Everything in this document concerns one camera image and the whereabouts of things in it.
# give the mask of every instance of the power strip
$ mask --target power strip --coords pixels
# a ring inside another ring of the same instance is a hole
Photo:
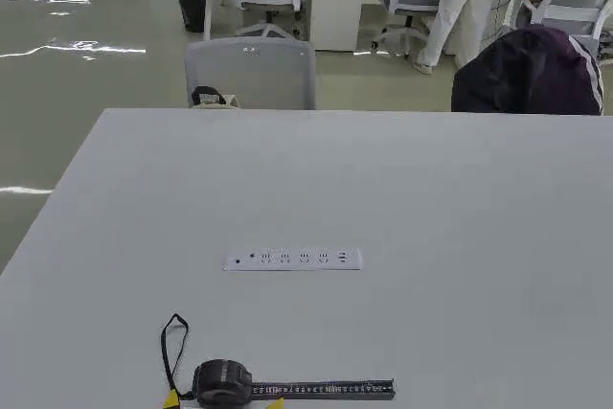
[[[361,270],[359,249],[280,248],[234,251],[226,258],[224,270],[296,271]]]

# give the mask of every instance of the measuring tape blade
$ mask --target measuring tape blade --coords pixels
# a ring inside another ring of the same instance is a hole
[[[388,400],[396,395],[393,380],[329,382],[253,382],[251,399],[360,399]]]

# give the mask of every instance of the white stripe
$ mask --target white stripe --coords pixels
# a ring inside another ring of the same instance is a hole
[[[579,43],[574,37],[569,35],[568,39],[571,42],[573,48],[577,51],[577,53],[579,53],[585,59],[585,68],[587,69],[587,74],[590,76],[592,93],[594,93],[594,99],[598,103],[598,107],[602,115],[602,96],[601,92],[598,91],[598,85],[600,85],[601,89],[603,89],[601,70],[598,67],[594,67],[594,65],[592,64],[592,56],[587,53],[587,51],[585,51],[585,49],[581,45],[579,45]]]

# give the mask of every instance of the dark jacket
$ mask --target dark jacket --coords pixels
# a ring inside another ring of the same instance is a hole
[[[598,63],[574,38],[532,25],[506,34],[455,76],[454,112],[601,115]]]

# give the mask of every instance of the tape measure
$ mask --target tape measure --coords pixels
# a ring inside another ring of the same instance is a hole
[[[166,349],[166,329],[176,319],[185,335],[174,367],[170,368]],[[193,373],[192,390],[180,394],[174,385],[174,371],[189,331],[187,322],[173,315],[162,331],[162,358],[170,385],[170,393],[179,399],[196,399],[205,406],[241,406],[251,400],[271,399],[349,399],[388,400],[396,395],[393,380],[340,380],[324,382],[254,382],[252,375],[237,361],[214,359],[205,361]]]

